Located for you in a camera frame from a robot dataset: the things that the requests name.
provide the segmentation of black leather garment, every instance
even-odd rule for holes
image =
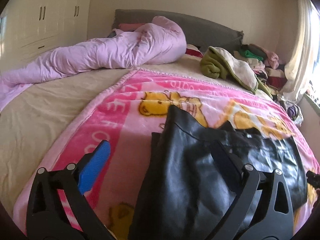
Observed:
[[[216,141],[225,154],[238,156],[242,164],[251,163],[258,171],[281,169],[294,210],[307,201],[305,171],[292,137],[265,139],[257,129],[235,130],[230,123],[220,129],[204,128],[188,112],[170,106],[163,133],[152,135],[150,165],[129,240],[201,240],[210,234],[237,192],[230,190],[219,171],[215,154],[223,153],[212,147]],[[249,226],[259,198],[257,191],[241,229]]]

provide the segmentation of metal screw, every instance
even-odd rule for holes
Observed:
[[[70,163],[67,166],[67,170],[72,171],[72,170],[74,170],[75,167],[76,167],[76,165],[74,163]]]
[[[44,173],[44,172],[45,172],[45,168],[39,168],[38,174],[42,174],[42,173]]]
[[[253,166],[251,164],[246,164],[244,167],[247,171],[253,171]]]
[[[282,175],[282,171],[281,171],[281,170],[279,170],[279,169],[276,169],[276,174],[278,174],[278,175]]]

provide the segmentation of beige bed sheet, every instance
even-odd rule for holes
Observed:
[[[142,68],[175,73],[243,90],[200,72],[200,59],[184,55],[173,64]],[[12,215],[14,203],[53,142],[100,92],[130,70],[101,69],[37,84],[15,98],[0,116],[0,200]],[[270,98],[261,90],[257,95]]]

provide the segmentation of window sill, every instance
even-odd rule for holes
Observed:
[[[313,108],[313,110],[317,113],[317,115],[320,116],[320,107],[307,94],[304,94],[304,97]]]

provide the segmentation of gray headboard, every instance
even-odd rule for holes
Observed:
[[[164,16],[176,22],[182,28],[187,43],[200,47],[201,52],[205,52],[209,46],[213,46],[224,48],[233,54],[234,50],[239,50],[244,36],[243,32],[198,17],[142,9],[117,9],[112,28],[117,28],[120,23],[149,23],[155,16]]]

